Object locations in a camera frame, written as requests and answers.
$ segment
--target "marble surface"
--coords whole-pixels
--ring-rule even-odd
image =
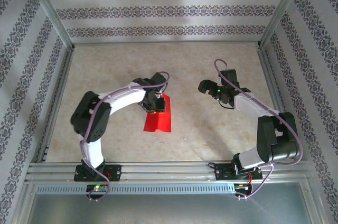
[[[83,94],[109,92],[157,71],[170,73],[172,132],[143,131],[146,113],[132,104],[114,113],[102,138],[106,161],[230,160],[256,145],[255,121],[221,108],[198,92],[203,79],[218,81],[216,58],[234,68],[241,87],[272,107],[253,43],[152,43],[78,46],[72,60],[47,162],[79,162],[70,117]]]

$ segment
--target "wall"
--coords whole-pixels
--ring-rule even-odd
[[[280,0],[51,0],[74,43],[259,41]]]
[[[330,223],[338,222],[337,23],[337,0],[292,0],[266,45]]]
[[[65,46],[38,0],[0,0],[0,22],[0,223],[5,223],[43,136]]]

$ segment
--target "metal frame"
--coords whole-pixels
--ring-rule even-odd
[[[271,17],[268,25],[266,26],[262,38],[260,40],[260,47],[264,47],[269,41],[273,32],[275,31],[281,17],[284,15],[286,8],[290,4],[291,0],[280,0],[274,14]]]
[[[220,194],[234,193],[234,183],[248,180],[216,181],[209,162],[121,162],[120,182],[111,182],[110,194]],[[87,184],[75,182],[76,165],[79,163],[32,163],[29,166],[13,223],[27,223],[37,194],[86,194]],[[263,176],[269,167],[262,168]],[[300,183],[312,223],[325,222],[325,214],[315,202],[316,191],[308,163],[301,161],[294,166],[276,165],[266,183]]]
[[[274,76],[271,70],[271,67],[269,65],[268,62],[268,57],[265,53],[264,50],[262,50],[258,43],[256,43],[256,50],[257,50],[257,54],[258,54],[258,58],[260,61],[260,64],[262,66],[262,70],[263,70],[263,74],[265,77],[265,81],[266,84],[268,86],[268,90],[273,102],[273,106],[275,109],[281,111],[281,112],[285,112],[284,107],[283,107],[283,103],[281,101],[279,92],[278,92],[278,88],[277,88],[277,84],[274,80]]]
[[[62,62],[62,64],[64,63],[64,70],[61,69],[59,75],[58,75],[58,81],[60,82],[59,86],[58,84],[55,84],[55,89],[54,92],[56,92],[56,96],[55,96],[55,105],[53,105],[51,112],[51,119],[49,124],[47,125],[47,129],[45,132],[45,137],[42,139],[43,142],[41,144],[41,148],[40,148],[40,152],[39,155],[37,156],[36,162],[37,163],[41,163],[43,161],[43,157],[45,155],[45,150],[46,147],[50,144],[50,141],[52,139],[52,135],[53,135],[53,130],[55,127],[55,124],[57,122],[57,117],[58,117],[58,113],[59,113],[59,108],[61,105],[61,100],[62,100],[62,96],[63,96],[63,92],[65,89],[65,85],[67,83],[67,77],[70,71],[70,67],[72,64],[72,60],[73,60],[73,55],[74,55],[74,49],[67,51],[64,55],[64,60]]]
[[[63,26],[59,15],[57,11],[55,10],[52,2],[50,0],[39,0],[40,4],[42,5],[44,11],[46,12],[46,15],[49,17],[51,20],[53,26],[57,30],[57,33],[59,34],[60,38],[62,39],[62,42],[64,45],[68,47],[73,47],[74,44],[72,43],[70,36]]]

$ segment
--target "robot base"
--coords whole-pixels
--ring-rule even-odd
[[[97,170],[105,175],[110,182],[119,182],[121,178],[121,165],[110,165],[103,162]],[[84,162],[77,165],[75,169],[74,181],[76,182],[106,182],[106,180],[90,169]]]
[[[249,169],[243,173],[235,174],[231,163],[209,163],[209,167],[215,170],[217,181],[246,179],[249,177],[249,173],[251,173],[253,180],[263,179],[260,169]]]

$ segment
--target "metal plate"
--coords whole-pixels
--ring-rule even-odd
[[[121,177],[121,165],[109,165],[106,164],[103,174],[109,179],[111,182],[119,182]],[[82,166],[77,165],[74,181],[76,182],[105,182],[106,180],[102,177],[94,179],[91,174]]]
[[[216,180],[238,180],[240,179],[239,176],[233,175],[232,170],[231,170],[231,164],[226,163],[218,163],[214,165],[215,168],[215,175],[216,175]],[[262,173],[258,173],[257,169],[253,171],[252,173],[252,179],[263,179]]]
[[[86,184],[40,184],[39,195],[85,195]],[[112,184],[109,194],[113,195],[161,195],[161,194],[228,194],[235,193],[233,183],[219,184]]]

